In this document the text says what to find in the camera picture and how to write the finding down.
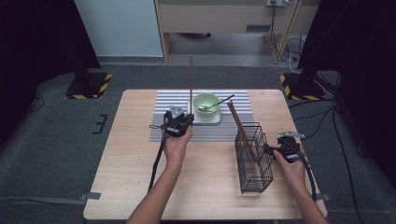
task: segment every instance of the stick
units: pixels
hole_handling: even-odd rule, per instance
[[[190,114],[192,114],[192,56],[190,56]]]
[[[242,141],[246,145],[248,149],[248,153],[250,154],[251,158],[255,161],[258,162],[258,159],[256,158],[256,154],[254,153],[253,149],[251,148],[250,142],[248,141],[248,136],[245,132],[245,129],[241,123],[241,120],[238,117],[238,114],[236,113],[235,107],[233,106],[233,101],[230,100],[230,102],[227,103],[227,106],[230,108],[231,114],[233,115],[233,119],[235,120],[236,126],[238,126],[239,133],[241,135]]]

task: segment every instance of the wall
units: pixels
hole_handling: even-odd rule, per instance
[[[98,57],[163,57],[154,1],[75,3]]]

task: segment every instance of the electrical outlet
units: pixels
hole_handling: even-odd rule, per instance
[[[286,0],[267,0],[266,6],[272,7],[275,4],[277,7],[285,7],[288,5]]]

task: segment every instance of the green bowl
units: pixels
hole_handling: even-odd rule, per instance
[[[217,95],[210,92],[199,93],[192,100],[192,105],[194,106],[194,114],[201,118],[213,118],[220,109],[220,105],[215,105],[220,102]],[[210,107],[207,111],[198,110],[200,106]]]

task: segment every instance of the black wire basket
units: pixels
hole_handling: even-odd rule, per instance
[[[235,138],[236,160],[238,163],[241,192],[262,193],[274,180],[271,171],[271,156],[265,134],[258,122],[242,123],[249,145],[240,132]]]

